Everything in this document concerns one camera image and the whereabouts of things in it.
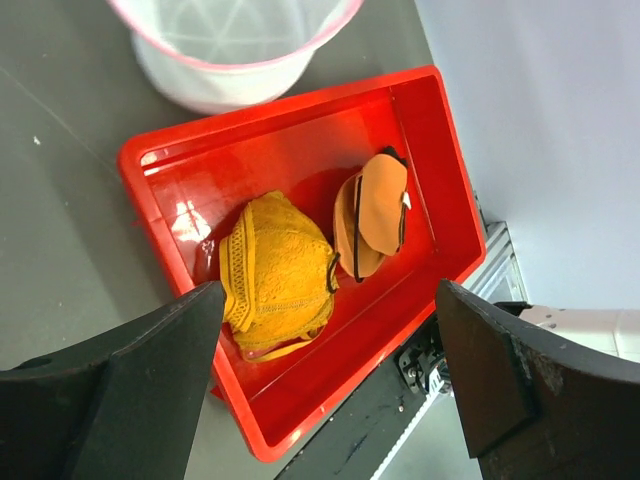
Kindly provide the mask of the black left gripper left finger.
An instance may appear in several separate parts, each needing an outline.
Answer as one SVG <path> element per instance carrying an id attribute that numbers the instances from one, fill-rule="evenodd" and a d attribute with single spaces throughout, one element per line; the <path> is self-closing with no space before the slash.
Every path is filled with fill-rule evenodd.
<path id="1" fill-rule="evenodd" d="M 224 302 L 220 283 L 204 283 L 2 371 L 2 478 L 183 478 Z"/>

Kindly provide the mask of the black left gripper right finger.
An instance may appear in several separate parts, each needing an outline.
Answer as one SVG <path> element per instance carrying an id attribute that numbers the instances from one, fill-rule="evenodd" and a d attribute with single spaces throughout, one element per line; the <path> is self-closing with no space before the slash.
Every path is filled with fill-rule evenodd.
<path id="1" fill-rule="evenodd" d="M 436 311 L 470 457 L 485 479 L 636 479 L 639 365 L 443 280 Z"/>

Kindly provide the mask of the yellow lace bra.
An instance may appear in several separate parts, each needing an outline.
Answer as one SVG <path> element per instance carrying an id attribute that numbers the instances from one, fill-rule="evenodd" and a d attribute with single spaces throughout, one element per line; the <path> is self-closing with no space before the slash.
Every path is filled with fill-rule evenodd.
<path id="1" fill-rule="evenodd" d="M 339 259 L 282 192 L 246 205 L 219 243 L 224 321 L 244 360 L 272 361 L 319 337 L 333 313 Z"/>

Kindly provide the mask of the orange smooth bra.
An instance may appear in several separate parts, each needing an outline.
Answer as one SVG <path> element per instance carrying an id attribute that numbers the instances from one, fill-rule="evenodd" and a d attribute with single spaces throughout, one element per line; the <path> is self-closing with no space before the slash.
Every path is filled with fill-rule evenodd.
<path id="1" fill-rule="evenodd" d="M 374 155 L 340 187 L 333 209 L 334 247 L 341 268 L 360 283 L 405 243 L 408 161 L 394 147 Z"/>

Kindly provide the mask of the white mesh laundry bag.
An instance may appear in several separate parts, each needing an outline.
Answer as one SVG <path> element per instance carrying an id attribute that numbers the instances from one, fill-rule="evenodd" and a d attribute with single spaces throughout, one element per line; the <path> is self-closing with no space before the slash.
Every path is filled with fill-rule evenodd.
<path id="1" fill-rule="evenodd" d="M 359 1 L 112 1 L 136 61 L 167 99 L 214 115 L 286 93 Z"/>

